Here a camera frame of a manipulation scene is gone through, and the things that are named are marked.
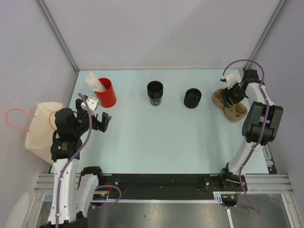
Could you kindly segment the brown pulp cup carrier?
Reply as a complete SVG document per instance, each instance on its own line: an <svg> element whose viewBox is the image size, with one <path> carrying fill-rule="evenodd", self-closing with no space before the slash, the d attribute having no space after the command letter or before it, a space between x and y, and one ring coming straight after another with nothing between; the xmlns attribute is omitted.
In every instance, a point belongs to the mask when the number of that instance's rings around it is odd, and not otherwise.
<svg viewBox="0 0 304 228"><path fill-rule="evenodd" d="M221 108L225 116L233 122L240 121L246 117L247 108L242 103L234 104L232 107L224 106L224 101L220 94L222 90L223 89L218 89L212 94L213 103Z"/></svg>

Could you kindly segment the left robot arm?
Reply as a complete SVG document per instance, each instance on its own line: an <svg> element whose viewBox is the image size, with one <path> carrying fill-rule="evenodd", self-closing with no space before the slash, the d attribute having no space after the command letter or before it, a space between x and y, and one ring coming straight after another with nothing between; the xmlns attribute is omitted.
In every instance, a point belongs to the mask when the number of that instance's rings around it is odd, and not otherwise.
<svg viewBox="0 0 304 228"><path fill-rule="evenodd" d="M96 112L100 100L85 96L76 100L76 111L62 108L55 113L57 129L53 133L51 158L54 169L53 199L44 228L86 228L87 212L95 190L105 184L99 166L85 167L79 180L76 171L80 152L87 144L83 134L93 130L105 132L111 120L107 113L99 121Z"/></svg>

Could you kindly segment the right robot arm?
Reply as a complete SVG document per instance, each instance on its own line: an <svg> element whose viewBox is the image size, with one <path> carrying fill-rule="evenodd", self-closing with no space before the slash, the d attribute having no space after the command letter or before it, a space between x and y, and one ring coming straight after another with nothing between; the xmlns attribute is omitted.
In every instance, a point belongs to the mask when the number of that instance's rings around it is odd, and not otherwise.
<svg viewBox="0 0 304 228"><path fill-rule="evenodd" d="M264 82L258 78L256 70L245 70L240 82L232 82L233 77L225 75L227 87L220 92L225 108L232 108L244 98L252 101L242 127L244 137L239 150L219 175L219 185L223 190L245 187L246 168L256 152L275 139L283 115L283 108L275 105L266 93Z"/></svg>

